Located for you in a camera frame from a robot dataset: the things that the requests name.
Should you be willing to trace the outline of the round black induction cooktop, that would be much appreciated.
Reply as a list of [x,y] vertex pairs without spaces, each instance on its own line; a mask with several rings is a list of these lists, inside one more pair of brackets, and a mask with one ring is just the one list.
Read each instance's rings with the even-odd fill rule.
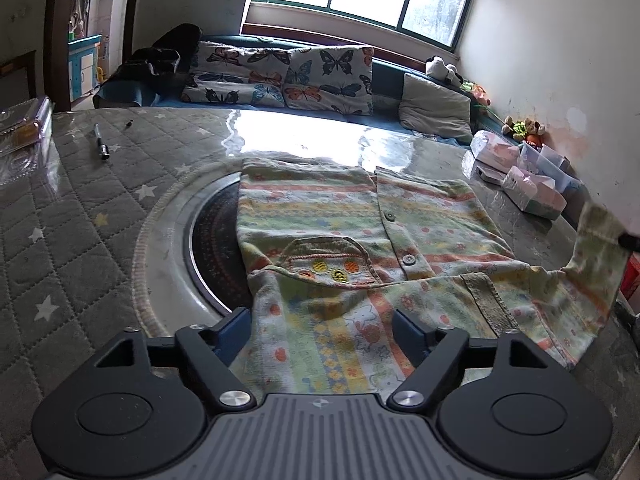
[[253,304],[236,236],[239,190],[238,172],[206,185],[184,229],[186,270],[209,307],[222,316]]

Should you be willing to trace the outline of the plush toys on sofa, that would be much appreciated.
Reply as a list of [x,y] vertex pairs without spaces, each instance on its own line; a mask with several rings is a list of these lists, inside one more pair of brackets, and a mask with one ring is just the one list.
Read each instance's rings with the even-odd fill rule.
[[514,120],[508,116],[502,125],[501,133],[518,143],[526,143],[532,148],[542,148],[546,126],[526,117],[524,120]]

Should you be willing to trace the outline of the colourful patterned child shirt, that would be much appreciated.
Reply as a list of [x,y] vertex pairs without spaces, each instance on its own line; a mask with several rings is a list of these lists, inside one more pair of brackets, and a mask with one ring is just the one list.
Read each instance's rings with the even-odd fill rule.
[[582,211],[572,258],[515,258],[472,188],[320,162],[244,162],[236,235],[252,334],[232,368],[255,394],[391,394],[413,370],[396,310],[478,338],[518,330],[564,367],[605,326],[628,252]]

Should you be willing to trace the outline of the grey cushion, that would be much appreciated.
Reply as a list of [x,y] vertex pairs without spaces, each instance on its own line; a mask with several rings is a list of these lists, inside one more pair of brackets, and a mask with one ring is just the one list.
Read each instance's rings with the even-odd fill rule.
[[405,73],[398,107],[401,125],[417,133],[434,134],[469,144],[471,100],[428,79]]

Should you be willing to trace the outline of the blue sofa bed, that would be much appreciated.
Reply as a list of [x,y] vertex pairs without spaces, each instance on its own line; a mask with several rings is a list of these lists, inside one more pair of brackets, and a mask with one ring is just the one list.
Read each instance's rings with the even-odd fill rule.
[[316,46],[277,39],[181,37],[170,32],[130,55],[93,98],[101,107],[257,108],[468,145],[499,132],[489,102],[440,58],[423,72],[366,44]]

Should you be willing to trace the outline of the black clothes pile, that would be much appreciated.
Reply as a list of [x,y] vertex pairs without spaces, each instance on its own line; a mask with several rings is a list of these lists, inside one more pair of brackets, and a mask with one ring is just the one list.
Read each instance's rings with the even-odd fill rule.
[[182,23],[157,39],[151,47],[135,50],[108,84],[141,84],[144,90],[162,96],[189,73],[198,50],[202,30],[198,25]]

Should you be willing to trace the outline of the blue white cabinet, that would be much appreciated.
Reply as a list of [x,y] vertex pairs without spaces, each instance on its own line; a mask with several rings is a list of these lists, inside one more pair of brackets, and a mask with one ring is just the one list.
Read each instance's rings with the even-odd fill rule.
[[68,43],[68,82],[70,102],[88,96],[98,86],[98,54],[102,36],[100,34],[75,39]]

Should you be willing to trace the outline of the white plush toy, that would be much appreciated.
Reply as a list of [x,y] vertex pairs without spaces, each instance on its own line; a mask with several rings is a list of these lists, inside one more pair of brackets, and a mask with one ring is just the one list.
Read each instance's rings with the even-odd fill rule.
[[432,56],[425,62],[425,73],[429,77],[446,82],[446,84],[460,86],[463,82],[457,67],[452,64],[446,64],[440,56]]

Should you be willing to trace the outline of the pink tissue pack far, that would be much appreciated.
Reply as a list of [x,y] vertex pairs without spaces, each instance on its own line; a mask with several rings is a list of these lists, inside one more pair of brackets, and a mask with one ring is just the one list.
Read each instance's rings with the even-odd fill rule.
[[487,130],[474,134],[470,144],[471,152],[478,162],[506,174],[516,165],[520,149],[501,136]]

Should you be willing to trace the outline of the grey quilted star tablecloth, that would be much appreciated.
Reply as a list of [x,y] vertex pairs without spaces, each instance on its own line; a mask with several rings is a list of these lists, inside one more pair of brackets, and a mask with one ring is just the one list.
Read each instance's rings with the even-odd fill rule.
[[[125,129],[132,119],[132,126]],[[111,157],[99,158],[98,124]],[[329,119],[218,108],[53,117],[47,162],[1,190],[1,474],[46,471],[39,402],[127,327],[216,321],[183,262],[203,188],[246,156],[322,158],[432,179],[471,174],[462,148]]]

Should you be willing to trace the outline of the butterfly pillow left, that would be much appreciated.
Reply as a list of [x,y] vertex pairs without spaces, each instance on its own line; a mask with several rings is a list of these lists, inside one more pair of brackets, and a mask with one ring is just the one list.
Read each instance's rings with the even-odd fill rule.
[[288,50],[247,49],[201,41],[186,76],[181,101],[283,108],[282,87],[290,64]]

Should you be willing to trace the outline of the pink tissue pack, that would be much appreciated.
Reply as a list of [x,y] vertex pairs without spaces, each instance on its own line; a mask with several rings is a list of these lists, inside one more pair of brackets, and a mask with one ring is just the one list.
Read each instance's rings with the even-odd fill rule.
[[470,144],[471,152],[478,162],[506,174],[516,165],[520,149],[501,136],[487,130],[474,134]]
[[555,188],[555,180],[512,166],[502,181],[502,190],[521,212],[554,221],[566,207],[566,199]]

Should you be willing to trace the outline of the black pen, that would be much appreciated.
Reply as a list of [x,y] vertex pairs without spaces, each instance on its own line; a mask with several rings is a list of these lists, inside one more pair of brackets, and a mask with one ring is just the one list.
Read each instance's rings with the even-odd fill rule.
[[98,150],[99,158],[105,162],[111,157],[111,154],[108,146],[102,139],[100,127],[98,124],[93,125],[93,135],[96,139],[96,149]]

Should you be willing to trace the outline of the butterfly pillow right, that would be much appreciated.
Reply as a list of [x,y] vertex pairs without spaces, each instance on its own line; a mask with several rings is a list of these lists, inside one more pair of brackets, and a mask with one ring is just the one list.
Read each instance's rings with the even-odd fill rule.
[[370,46],[291,50],[282,86],[285,105],[292,110],[371,115],[373,55]]

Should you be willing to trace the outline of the clear plastic storage bin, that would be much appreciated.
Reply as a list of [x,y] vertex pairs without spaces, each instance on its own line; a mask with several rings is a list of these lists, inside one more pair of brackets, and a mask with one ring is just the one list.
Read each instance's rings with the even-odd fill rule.
[[558,162],[562,157],[555,154],[552,158],[544,154],[543,146],[541,151],[532,148],[529,144],[522,143],[518,153],[518,168],[538,177],[551,179],[554,188],[564,196],[571,196],[582,187],[582,181],[570,176],[562,165]]

